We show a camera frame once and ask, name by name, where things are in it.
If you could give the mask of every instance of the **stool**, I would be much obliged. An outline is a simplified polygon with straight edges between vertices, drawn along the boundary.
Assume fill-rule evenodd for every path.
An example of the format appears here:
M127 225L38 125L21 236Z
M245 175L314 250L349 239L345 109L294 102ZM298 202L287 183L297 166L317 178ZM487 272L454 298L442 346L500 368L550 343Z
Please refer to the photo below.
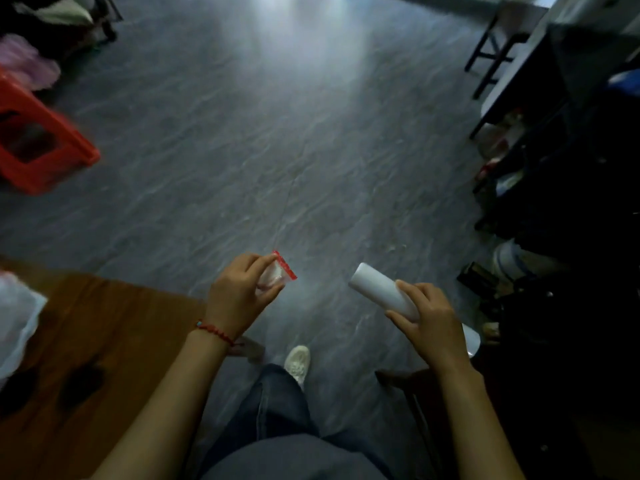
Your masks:
M529 5L526 3L501 1L498 9L489 24L489 27L480 38L480 42L474 49L471 58L465 66L465 72L473 66L478 57L491 59L493 63L489 70L484 74L480 85L478 85L473 99L478 99L484 88L489 84L495 84L497 79L493 75L503 62L513 62L512 57L508 57L510 49L517 43L526 42L531 33L536 28L542 17L548 12L548 8L543 6ZM505 44L500 47L496 39L496 32L500 31L505 37ZM493 53L483 52L482 48L487 39L491 42Z
M55 147L23 161L0 143L0 173L28 194L49 190L62 173L80 164L93 165L100 152L66 119L41 103L11 75L0 69L0 134L16 135L27 125L40 125L55 138Z

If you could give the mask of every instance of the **jeans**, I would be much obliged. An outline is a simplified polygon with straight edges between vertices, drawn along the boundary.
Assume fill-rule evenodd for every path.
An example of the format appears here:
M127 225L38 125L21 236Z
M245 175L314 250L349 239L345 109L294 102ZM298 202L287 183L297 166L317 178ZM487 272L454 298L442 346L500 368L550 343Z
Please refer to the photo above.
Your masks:
M201 478L220 460L251 443L300 434L320 437L298 382L282 367L270 363L262 370L235 416L205 455L197 478ZM382 475L393 480L385 462L354 430L346 429L322 439L338 448L363 453Z

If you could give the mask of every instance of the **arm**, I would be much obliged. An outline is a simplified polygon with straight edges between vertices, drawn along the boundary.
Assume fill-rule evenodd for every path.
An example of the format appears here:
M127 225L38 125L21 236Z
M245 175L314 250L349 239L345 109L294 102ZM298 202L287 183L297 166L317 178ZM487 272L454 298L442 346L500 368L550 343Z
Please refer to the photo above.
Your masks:
M447 408L461 480L525 480L500 426L482 375L467 354L462 326L439 288L397 282L420 311L420 322L388 311L434 371Z
M212 284L203 321L233 340L240 337L283 288L255 295L260 275L275 258L238 256ZM217 335L190 332L164 379L92 480L177 478L228 348Z

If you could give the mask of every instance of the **small plastic bag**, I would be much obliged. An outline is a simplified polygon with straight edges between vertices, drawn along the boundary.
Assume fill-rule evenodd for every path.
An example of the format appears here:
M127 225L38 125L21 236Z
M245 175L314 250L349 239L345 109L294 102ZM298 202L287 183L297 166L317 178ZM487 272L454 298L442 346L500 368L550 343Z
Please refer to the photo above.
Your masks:
M281 283L288 283L298 279L280 253L273 250L273 254L278 258L264 270L264 273L258 280L257 294L264 293L268 289Z
M0 390L20 366L27 340L47 299L16 275L0 270Z

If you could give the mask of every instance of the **pink fabric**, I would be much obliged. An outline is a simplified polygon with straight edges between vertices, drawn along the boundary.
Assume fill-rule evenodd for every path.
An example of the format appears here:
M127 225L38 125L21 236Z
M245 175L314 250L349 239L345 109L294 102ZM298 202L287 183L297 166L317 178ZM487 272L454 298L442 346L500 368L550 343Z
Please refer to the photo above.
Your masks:
M60 77L60 66L45 59L24 37L7 34L0 38L0 66L30 91L48 89Z

